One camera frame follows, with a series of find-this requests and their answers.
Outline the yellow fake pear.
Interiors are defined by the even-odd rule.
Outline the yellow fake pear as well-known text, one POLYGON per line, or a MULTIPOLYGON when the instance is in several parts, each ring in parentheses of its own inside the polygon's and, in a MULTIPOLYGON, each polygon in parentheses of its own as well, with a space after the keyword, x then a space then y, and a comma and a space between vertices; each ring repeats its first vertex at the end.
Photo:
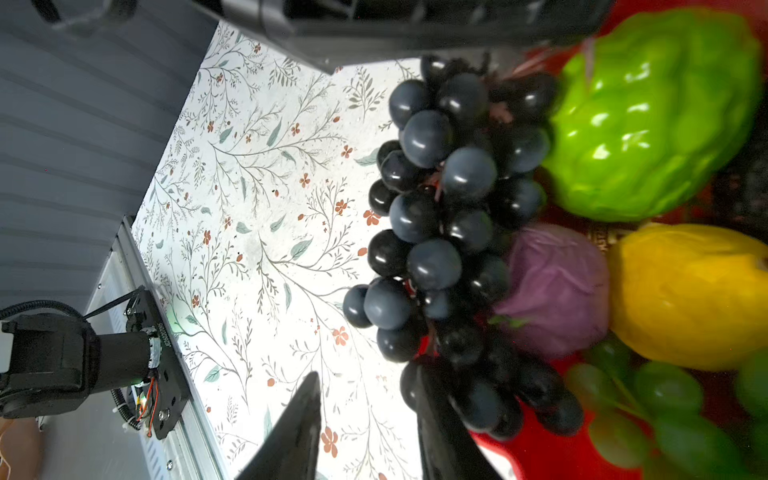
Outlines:
POLYGON ((707 225, 651 225, 607 254, 611 329, 642 357, 703 371, 767 345, 767 246, 707 225))

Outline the green fake custard apple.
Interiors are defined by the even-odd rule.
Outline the green fake custard apple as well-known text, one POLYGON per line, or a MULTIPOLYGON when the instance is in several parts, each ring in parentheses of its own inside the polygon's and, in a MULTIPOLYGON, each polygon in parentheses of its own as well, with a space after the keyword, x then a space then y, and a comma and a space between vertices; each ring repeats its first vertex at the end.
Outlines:
POLYGON ((604 222, 668 213, 738 153, 763 92, 748 21, 704 7, 636 14, 563 67, 543 162, 560 208, 604 222))

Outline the black fake grape bunch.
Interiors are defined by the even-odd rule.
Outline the black fake grape bunch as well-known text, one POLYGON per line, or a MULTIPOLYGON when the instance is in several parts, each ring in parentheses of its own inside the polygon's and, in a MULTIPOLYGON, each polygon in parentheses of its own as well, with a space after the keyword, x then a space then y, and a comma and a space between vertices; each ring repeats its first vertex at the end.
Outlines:
POLYGON ((388 98, 399 136, 377 153, 369 203, 390 226, 372 237, 375 278, 347 291, 344 315, 374 328, 384 358, 403 365, 408 407, 430 375, 472 432, 512 439, 530 408, 545 430, 573 436, 579 401, 507 337, 524 320, 501 310, 514 290, 511 251, 546 202, 533 173, 550 150, 559 82, 538 72, 490 83, 437 56, 421 70, 388 98))

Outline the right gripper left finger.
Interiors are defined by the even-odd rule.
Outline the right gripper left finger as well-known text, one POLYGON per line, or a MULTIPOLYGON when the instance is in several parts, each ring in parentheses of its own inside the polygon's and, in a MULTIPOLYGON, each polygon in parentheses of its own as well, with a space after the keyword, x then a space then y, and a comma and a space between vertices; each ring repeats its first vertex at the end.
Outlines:
POLYGON ((314 480, 321 426, 320 379, 311 372, 237 479, 314 480))

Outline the purple fake fruit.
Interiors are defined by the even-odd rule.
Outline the purple fake fruit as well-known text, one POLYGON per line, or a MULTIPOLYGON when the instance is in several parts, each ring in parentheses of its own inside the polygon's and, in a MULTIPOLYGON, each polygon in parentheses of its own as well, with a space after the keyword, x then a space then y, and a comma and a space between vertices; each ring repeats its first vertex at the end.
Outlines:
POLYGON ((610 325, 610 275, 604 254, 562 226, 521 229, 506 256, 510 292, 493 313, 523 324, 502 327, 518 348, 546 360, 601 341, 610 325))

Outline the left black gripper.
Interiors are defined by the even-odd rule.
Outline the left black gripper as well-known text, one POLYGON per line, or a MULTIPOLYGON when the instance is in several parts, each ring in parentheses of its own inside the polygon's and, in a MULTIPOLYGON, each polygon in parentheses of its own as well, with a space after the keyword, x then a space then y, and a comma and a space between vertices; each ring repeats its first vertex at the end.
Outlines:
POLYGON ((196 1, 194 7, 326 73, 449 50, 573 45, 611 1, 196 1))

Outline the dark fake avocado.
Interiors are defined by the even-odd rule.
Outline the dark fake avocado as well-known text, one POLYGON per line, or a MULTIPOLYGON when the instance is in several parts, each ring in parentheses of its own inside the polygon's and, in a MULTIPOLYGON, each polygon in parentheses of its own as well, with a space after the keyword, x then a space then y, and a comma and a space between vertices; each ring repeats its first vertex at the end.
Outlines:
POLYGON ((751 134, 712 183, 714 224, 767 242, 767 94, 751 134))

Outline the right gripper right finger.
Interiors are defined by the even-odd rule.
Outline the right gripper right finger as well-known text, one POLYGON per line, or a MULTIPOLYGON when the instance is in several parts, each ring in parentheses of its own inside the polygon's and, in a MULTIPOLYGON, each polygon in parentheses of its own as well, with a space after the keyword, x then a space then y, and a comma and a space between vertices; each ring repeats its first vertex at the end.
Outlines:
POLYGON ((416 370, 415 411, 423 479, 502 479, 454 410, 437 371, 426 365, 416 370))

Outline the green fake grape bunch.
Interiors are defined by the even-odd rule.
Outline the green fake grape bunch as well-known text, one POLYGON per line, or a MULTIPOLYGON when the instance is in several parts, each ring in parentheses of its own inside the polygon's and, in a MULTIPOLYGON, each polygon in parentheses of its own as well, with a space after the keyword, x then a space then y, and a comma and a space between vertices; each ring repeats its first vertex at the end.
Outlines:
POLYGON ((746 415, 718 424, 705 417, 712 396, 691 371, 641 361, 609 335, 568 369, 551 414, 561 435, 585 429, 603 461, 644 479, 764 479, 766 350, 737 368, 725 392, 746 415))

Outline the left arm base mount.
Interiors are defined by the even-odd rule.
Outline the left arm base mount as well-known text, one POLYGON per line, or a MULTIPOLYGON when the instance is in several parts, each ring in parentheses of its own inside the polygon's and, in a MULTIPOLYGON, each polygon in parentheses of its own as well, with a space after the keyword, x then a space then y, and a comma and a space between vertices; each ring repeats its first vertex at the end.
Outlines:
POLYGON ((170 324, 153 294, 145 287, 139 287, 128 300, 125 314, 126 330, 145 333, 149 338, 146 364, 154 386, 145 418, 153 436, 163 440, 179 423, 191 400, 189 383, 173 343, 170 324))

